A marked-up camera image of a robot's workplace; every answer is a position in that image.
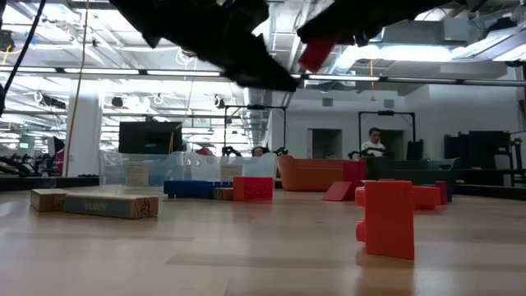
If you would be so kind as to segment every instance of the plastic storage bin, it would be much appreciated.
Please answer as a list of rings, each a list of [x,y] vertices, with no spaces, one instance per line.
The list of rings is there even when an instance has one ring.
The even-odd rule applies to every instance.
[[[191,180],[221,181],[221,164],[242,165],[243,177],[275,178],[277,156],[274,153],[267,153],[261,157],[217,157],[193,152],[187,156]]]
[[[163,186],[164,181],[184,180],[186,155],[127,155],[100,151],[100,185],[127,185],[129,164],[147,164],[148,186]]]

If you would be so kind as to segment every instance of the red block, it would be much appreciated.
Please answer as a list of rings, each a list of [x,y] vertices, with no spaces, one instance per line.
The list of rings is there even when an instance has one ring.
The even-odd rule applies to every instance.
[[[441,189],[441,205],[447,205],[447,182],[436,181],[435,186]]]
[[[344,177],[345,182],[354,182],[366,179],[366,166],[365,160],[357,161],[345,161],[344,162]]]
[[[334,182],[323,196],[324,201],[348,201],[353,192],[353,183]]]
[[[357,204],[365,206],[356,235],[368,254],[414,260],[412,187],[406,181],[379,181],[356,190]]]
[[[299,64],[312,72],[318,72],[338,40],[339,37],[330,37],[309,42],[298,60]]]
[[[233,178],[233,199],[235,201],[271,201],[273,194],[273,178]]]
[[[413,199],[417,210],[435,210],[441,204],[441,189],[430,186],[413,186]]]
[[[363,181],[353,181],[351,184],[351,194],[349,195],[349,199],[351,201],[354,201],[356,199],[356,189],[363,187],[364,182]]]

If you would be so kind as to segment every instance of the cable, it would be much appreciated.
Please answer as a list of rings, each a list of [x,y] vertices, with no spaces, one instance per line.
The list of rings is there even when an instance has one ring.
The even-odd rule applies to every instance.
[[[0,116],[2,116],[3,109],[5,108],[4,104],[6,102],[7,92],[9,91],[9,88],[11,87],[11,84],[15,79],[15,75],[18,72],[18,68],[22,64],[22,60],[24,59],[25,53],[27,53],[27,49],[30,47],[31,40],[33,39],[33,35],[35,35],[36,27],[39,24],[40,16],[42,16],[42,11],[44,10],[45,4],[46,0],[40,0],[39,10],[36,12],[35,20],[31,25],[31,29],[27,35],[27,39],[25,40],[24,47],[20,51],[20,55],[18,56],[18,59],[15,62],[15,66],[13,66],[13,70],[11,71],[9,78],[7,78],[6,87],[4,88],[3,95],[0,95]]]
[[[9,51],[9,49],[11,49],[11,45],[10,45],[10,44],[7,46],[7,50],[6,50],[6,52],[5,52],[5,53],[2,52],[2,53],[3,53],[3,61],[2,61],[2,65],[5,65],[5,64],[6,64],[7,56],[11,53],[11,52]]]
[[[81,59],[81,70],[79,71],[79,81],[76,84],[76,94],[75,94],[75,103],[73,104],[73,113],[72,113],[72,124],[69,128],[69,134],[67,137],[67,153],[66,156],[66,174],[67,177],[69,173],[69,163],[71,160],[70,151],[72,150],[72,138],[73,138],[73,128],[75,126],[75,116],[76,108],[79,104],[79,93],[81,92],[81,83],[82,83],[82,70],[84,69],[85,63],[85,37],[88,32],[88,13],[90,12],[90,0],[85,1],[85,19],[84,19],[84,36],[82,37],[82,59]]]

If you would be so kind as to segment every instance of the computer monitor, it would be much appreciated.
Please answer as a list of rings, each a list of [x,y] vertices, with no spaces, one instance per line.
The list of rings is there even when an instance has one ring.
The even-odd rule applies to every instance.
[[[182,151],[181,123],[121,123],[118,152],[141,155],[168,155]]]

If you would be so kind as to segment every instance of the fluorescent light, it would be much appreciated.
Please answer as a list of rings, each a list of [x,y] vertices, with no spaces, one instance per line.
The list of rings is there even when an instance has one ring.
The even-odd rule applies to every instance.
[[[526,81],[490,81],[484,79],[467,79],[465,85],[471,86],[526,86]]]
[[[0,139],[0,143],[18,143],[17,139]]]
[[[442,79],[442,78],[416,78],[416,77],[389,77],[388,82],[414,82],[414,83],[456,83],[455,79]]]
[[[164,70],[149,70],[148,75],[161,75],[161,76],[206,76],[206,77],[220,77],[219,72],[207,72],[207,71],[164,71]]]
[[[352,75],[309,75],[309,79],[321,81],[379,81],[380,77]]]
[[[64,72],[66,73],[79,73],[80,68],[66,68]],[[139,75],[139,70],[133,69],[82,69],[82,72],[85,74],[123,74],[123,75]]]
[[[53,72],[57,70],[55,68],[46,68],[46,67],[19,67],[19,72]]]
[[[0,72],[11,72],[13,71],[13,67],[0,67]],[[49,68],[49,67],[19,67],[19,72],[53,72],[55,73],[57,70],[55,68]]]

